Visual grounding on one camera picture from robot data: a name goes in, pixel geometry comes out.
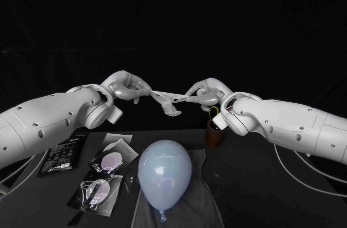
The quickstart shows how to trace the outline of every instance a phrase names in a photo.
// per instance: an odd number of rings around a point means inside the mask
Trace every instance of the screw hole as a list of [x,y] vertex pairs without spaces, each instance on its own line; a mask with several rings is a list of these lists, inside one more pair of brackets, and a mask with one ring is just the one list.
[[43,136],[44,136],[43,130],[40,130],[40,131],[37,132],[37,136],[39,136],[40,139],[43,138]]

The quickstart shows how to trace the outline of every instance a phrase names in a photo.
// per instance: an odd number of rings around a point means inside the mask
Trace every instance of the black package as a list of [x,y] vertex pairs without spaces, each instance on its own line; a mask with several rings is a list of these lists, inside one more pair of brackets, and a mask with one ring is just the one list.
[[86,213],[109,216],[118,197],[121,175],[88,172],[66,206],[81,209],[91,195],[95,184],[99,184],[92,200],[88,204]]
[[72,134],[66,141],[47,150],[37,177],[75,169],[86,136],[86,133]]
[[127,143],[120,139],[102,147],[102,152],[88,162],[89,168],[102,174],[120,173],[131,163],[138,154],[134,152]]

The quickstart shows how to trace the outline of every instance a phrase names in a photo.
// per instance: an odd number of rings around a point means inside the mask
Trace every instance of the balloon knot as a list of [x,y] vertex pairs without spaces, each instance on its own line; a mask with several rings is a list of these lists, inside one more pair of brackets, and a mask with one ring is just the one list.
[[166,221],[166,216],[164,216],[164,212],[160,211],[160,222],[164,222]]

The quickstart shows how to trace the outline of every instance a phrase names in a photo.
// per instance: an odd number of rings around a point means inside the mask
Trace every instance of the brown cup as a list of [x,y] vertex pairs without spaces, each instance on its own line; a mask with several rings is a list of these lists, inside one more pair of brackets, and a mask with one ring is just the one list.
[[211,120],[208,120],[203,140],[209,148],[216,148],[221,145],[224,133],[225,130],[216,130],[211,127]]

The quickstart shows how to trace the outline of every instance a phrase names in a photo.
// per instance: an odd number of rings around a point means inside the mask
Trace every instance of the balloon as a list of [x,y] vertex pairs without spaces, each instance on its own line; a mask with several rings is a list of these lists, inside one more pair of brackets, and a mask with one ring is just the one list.
[[192,175],[192,162],[182,145],[172,140],[156,141],[138,159],[138,184],[150,205],[163,215],[177,202]]

